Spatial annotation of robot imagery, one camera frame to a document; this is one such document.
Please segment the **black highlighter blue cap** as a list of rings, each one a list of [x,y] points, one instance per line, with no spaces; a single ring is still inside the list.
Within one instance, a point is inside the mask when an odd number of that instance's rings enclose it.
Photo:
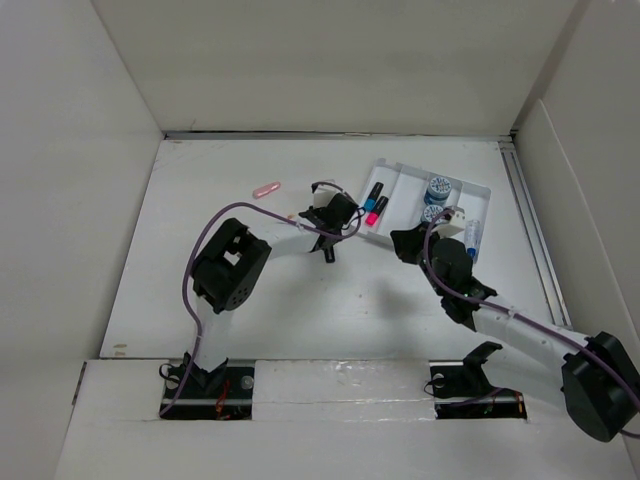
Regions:
[[[373,210],[373,208],[375,207],[375,204],[378,200],[378,198],[381,195],[381,192],[384,188],[384,184],[381,182],[375,182],[373,187],[371,188],[364,204],[363,204],[363,208],[366,212],[370,212]]]

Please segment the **blue white tape roll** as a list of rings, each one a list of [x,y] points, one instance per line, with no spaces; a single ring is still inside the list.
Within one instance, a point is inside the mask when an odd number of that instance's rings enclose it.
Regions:
[[[423,224],[435,223],[436,225],[442,224],[446,221],[446,217],[442,216],[444,208],[436,204],[428,204],[425,206],[422,215],[421,222]]]
[[[427,184],[424,202],[426,205],[449,205],[449,197],[453,191],[451,180],[445,176],[434,176]]]

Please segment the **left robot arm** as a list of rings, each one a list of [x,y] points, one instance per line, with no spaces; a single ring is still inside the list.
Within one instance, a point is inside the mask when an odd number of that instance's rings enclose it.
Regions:
[[[206,224],[190,253],[181,285],[183,305],[195,323],[192,351],[184,356],[187,382],[201,396],[222,387],[224,347],[232,314],[253,293],[269,260],[320,252],[336,261],[335,246],[358,232],[359,206],[338,189],[293,220],[248,202],[222,208]]]

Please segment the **black highlighter pink cap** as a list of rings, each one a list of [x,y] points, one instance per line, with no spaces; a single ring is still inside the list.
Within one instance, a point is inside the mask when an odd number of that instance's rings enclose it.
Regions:
[[[372,209],[368,212],[365,223],[369,227],[373,227],[379,220],[381,214],[388,204],[389,199],[386,196],[380,196]]]

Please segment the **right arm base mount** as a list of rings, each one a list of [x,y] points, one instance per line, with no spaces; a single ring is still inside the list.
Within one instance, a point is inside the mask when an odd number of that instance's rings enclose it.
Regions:
[[[491,385],[482,370],[500,349],[488,341],[462,360],[429,362],[430,377],[423,392],[434,399],[437,420],[527,419],[523,395]]]

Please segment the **clear blue glue stick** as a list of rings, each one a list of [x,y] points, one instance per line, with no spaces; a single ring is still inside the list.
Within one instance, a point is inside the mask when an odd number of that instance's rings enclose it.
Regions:
[[[478,259],[481,236],[482,223],[477,219],[469,220],[465,227],[464,245],[466,253],[473,263],[476,263]]]

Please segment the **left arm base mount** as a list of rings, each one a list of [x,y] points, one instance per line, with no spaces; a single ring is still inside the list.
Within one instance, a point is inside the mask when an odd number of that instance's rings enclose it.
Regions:
[[[212,371],[195,364],[178,392],[186,373],[189,354],[182,363],[159,367],[164,391],[159,407],[163,420],[235,421],[252,418],[255,362],[226,360]]]

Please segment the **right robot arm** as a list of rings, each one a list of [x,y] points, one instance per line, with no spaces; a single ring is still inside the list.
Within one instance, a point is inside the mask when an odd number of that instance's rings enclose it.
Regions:
[[[396,256],[417,265],[455,323],[488,336],[466,356],[462,381],[473,393],[510,388],[564,408],[591,438],[630,437],[639,414],[639,372],[614,335],[583,334],[528,318],[477,280],[462,242],[438,227],[391,233]]]

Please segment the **pink translucent eraser case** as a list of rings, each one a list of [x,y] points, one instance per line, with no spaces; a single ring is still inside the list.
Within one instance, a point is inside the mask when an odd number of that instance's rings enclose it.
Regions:
[[[281,187],[281,183],[278,182],[278,181],[265,184],[263,186],[260,186],[260,187],[256,188],[252,192],[252,197],[254,199],[261,199],[261,198],[263,198],[263,197],[265,197],[267,195],[270,195],[271,193],[277,191],[280,187]]]

